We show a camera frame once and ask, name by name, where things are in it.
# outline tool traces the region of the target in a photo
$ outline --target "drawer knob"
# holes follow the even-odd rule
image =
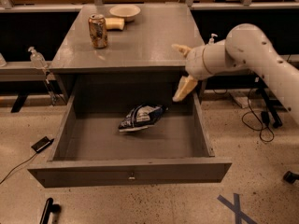
[[[131,172],[131,175],[129,176],[129,180],[131,181],[136,180],[134,172]]]

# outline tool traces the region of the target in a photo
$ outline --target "drawer front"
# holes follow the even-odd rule
[[[221,182],[231,166],[226,158],[186,158],[169,160],[61,161],[29,169],[45,188],[101,185]]]

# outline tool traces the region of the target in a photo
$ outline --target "gray tabletop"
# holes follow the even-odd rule
[[[182,67],[185,59],[171,48],[174,43],[203,45],[192,14],[182,4],[137,5],[141,12],[126,22],[123,31],[108,31],[108,46],[95,49],[89,37],[93,13],[112,17],[113,5],[84,6],[56,53],[50,69],[68,72],[129,68]]]

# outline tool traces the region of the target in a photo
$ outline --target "speckled floor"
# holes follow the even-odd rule
[[[0,223],[39,223],[49,197],[62,207],[49,223],[227,224],[237,223],[237,217],[243,217],[242,223],[246,218],[298,223],[299,181],[291,185],[282,177],[288,170],[299,173],[299,126],[279,111],[283,126],[266,144],[242,123],[248,110],[229,94],[205,95],[202,107],[216,156],[233,161],[221,183],[44,189],[26,168],[45,161],[48,148],[0,185]],[[0,98],[0,179],[34,154],[34,142],[45,135],[55,137],[65,111],[65,106],[40,105],[35,99],[20,113],[11,114],[10,108],[11,103]],[[237,215],[224,201],[234,205]]]

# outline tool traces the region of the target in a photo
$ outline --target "black device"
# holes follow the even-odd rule
[[[49,139],[47,136],[43,137],[41,140],[37,141],[31,146],[31,148],[36,152],[40,153],[46,147],[50,146],[53,143],[54,139]]]

